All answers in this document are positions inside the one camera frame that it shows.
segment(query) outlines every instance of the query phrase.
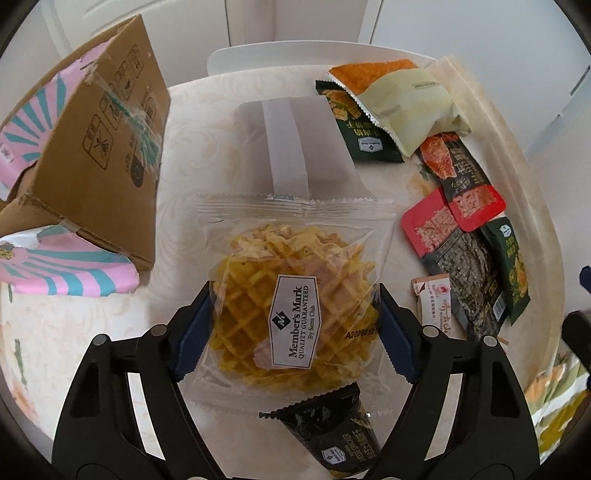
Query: sunburst pattern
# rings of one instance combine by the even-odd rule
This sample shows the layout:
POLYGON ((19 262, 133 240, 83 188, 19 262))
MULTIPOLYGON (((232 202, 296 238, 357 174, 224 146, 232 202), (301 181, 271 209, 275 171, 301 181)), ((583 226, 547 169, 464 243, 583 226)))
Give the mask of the sunburst pattern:
POLYGON ((7 122, 0 132, 0 198, 6 200, 21 173, 41 154, 51 131, 88 66, 107 48, 104 42, 58 72, 7 122))
POLYGON ((0 281, 17 293, 105 297, 139 284, 133 263, 53 225, 37 234, 37 248, 0 245, 0 281))

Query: chair backrest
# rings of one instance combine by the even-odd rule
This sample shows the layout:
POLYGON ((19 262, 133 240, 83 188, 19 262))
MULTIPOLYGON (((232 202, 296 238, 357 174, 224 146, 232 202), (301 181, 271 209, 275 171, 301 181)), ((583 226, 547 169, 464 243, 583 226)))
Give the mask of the chair backrest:
POLYGON ((435 59, 395 48, 343 41, 295 40, 221 48, 207 61, 209 76, 263 67, 343 65, 368 61, 410 59, 426 67, 435 59))

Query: black diamond logo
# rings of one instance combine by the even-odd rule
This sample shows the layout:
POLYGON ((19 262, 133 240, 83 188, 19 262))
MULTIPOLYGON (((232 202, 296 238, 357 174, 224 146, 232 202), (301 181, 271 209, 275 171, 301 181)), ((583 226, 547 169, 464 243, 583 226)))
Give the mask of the black diamond logo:
POLYGON ((290 323, 291 320, 289 319, 289 317, 283 313, 283 312, 279 312, 277 315, 275 315, 271 321, 277 325, 277 328, 279 328, 279 330, 283 330, 285 327, 287 327, 290 323))

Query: barcode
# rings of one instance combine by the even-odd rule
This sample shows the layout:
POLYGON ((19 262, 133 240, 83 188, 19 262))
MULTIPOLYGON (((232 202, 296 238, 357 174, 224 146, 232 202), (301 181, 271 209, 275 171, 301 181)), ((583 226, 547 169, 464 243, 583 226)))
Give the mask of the barcode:
POLYGON ((501 320, 502 315, 505 313, 505 309, 507 305, 505 305, 505 299, 503 298, 503 294, 499 295, 497 298, 493 308, 492 313, 495 314, 496 321, 499 322, 501 320))

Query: white door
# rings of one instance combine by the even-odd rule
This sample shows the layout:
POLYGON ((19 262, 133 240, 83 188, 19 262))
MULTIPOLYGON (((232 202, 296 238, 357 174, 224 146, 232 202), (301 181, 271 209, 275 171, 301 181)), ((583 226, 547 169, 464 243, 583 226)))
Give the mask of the white door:
POLYGON ((454 53, 522 148, 568 104, 591 61, 553 0, 383 0, 371 43, 454 53))
POLYGON ((167 86, 207 76, 209 54, 229 47, 222 0, 41 0, 65 56, 97 33, 142 14, 167 86))

